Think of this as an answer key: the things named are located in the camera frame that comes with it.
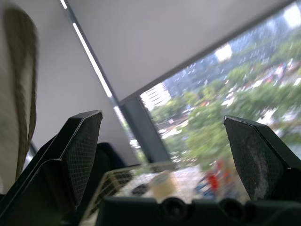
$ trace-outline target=red object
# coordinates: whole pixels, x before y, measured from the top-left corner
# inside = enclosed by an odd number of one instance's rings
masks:
[[[207,173],[207,178],[214,192],[217,192],[218,182],[216,176],[212,172]]]

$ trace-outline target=white building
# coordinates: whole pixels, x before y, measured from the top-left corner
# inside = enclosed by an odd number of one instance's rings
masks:
[[[170,99],[170,94],[163,83],[159,83],[153,88],[140,95],[145,107],[150,111],[156,106],[165,105]]]

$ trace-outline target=black plastic part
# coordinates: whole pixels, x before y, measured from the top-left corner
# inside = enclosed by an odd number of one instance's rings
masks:
[[[180,211],[172,214],[176,206]],[[168,198],[157,204],[152,198],[105,197],[96,226],[298,226],[301,204],[280,201],[249,201],[242,206],[235,200],[221,203],[193,200],[183,204]]]
[[[79,205],[92,169],[100,111],[68,119],[0,200],[1,226],[60,225]]]
[[[301,202],[301,161],[266,125],[225,116],[237,172],[251,200]]]
[[[142,196],[143,194],[145,194],[148,191],[148,186],[146,184],[141,184],[137,187],[135,187],[131,193],[134,196]]]

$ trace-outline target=city view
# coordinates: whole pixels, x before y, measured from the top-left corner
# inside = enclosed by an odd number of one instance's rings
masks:
[[[301,157],[301,2],[141,95],[174,162],[230,157],[222,124],[266,124]]]

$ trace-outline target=tape roll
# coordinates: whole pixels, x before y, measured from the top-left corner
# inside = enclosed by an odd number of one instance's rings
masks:
[[[172,194],[176,189],[175,179],[171,174],[171,171],[168,170],[156,175],[150,181],[149,186],[153,193],[153,197],[159,200]]]

